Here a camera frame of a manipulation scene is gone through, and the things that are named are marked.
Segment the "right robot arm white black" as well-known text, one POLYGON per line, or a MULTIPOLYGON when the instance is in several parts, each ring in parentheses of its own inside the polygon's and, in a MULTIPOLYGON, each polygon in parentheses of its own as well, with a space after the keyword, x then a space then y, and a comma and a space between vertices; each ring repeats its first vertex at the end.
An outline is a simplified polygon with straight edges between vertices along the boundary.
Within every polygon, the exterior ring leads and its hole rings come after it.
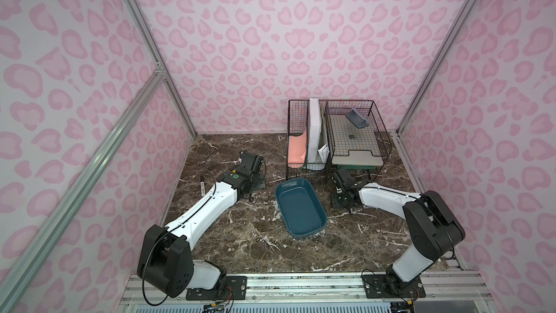
POLYGON ((387 188, 364 179, 354 178, 346 169, 332 174, 341 207, 355 205, 377 208, 405 220, 411 245, 386 270, 385 282, 402 287, 414 281, 466 237, 444 199, 435 191, 422 194, 387 188))

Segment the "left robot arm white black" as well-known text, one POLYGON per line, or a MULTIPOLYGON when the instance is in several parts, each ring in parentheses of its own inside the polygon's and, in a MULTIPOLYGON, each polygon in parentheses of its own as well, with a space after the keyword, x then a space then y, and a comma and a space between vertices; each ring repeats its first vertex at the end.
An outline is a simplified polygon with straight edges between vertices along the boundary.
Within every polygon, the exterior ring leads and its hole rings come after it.
POLYGON ((264 188, 265 159, 249 152, 223 172, 214 185, 187 212, 166 226, 151 226, 143 239, 137 275, 170 298, 185 290, 201 289, 219 297, 225 270, 211 262, 195 260, 192 250, 210 226, 242 197, 264 188))

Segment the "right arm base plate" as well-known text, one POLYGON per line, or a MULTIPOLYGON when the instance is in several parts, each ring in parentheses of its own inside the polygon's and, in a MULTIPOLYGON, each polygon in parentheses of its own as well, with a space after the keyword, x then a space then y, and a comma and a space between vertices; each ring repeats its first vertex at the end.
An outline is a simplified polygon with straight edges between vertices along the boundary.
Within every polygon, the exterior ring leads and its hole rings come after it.
POLYGON ((368 299, 422 299, 427 296, 420 277, 404 282, 393 274, 363 274, 363 289, 368 299))

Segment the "teal plastic storage box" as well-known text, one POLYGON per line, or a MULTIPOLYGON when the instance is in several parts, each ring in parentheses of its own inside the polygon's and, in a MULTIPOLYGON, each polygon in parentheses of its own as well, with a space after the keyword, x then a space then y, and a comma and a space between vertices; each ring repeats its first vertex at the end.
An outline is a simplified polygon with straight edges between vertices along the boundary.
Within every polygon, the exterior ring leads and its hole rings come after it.
POLYGON ((294 178, 279 184, 275 196, 286 229, 295 239, 315 235, 326 227, 327 214, 307 179, 294 178))

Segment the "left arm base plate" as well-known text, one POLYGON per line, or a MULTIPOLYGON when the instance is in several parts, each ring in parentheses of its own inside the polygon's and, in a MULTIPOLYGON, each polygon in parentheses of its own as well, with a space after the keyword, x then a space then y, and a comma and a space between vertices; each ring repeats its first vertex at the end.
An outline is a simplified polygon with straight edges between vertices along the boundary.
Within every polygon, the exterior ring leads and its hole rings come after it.
POLYGON ((194 288, 188 289, 186 293, 187 301, 208 301, 208 300, 245 300, 248 277, 243 275, 227 275, 221 279, 213 289, 194 288))

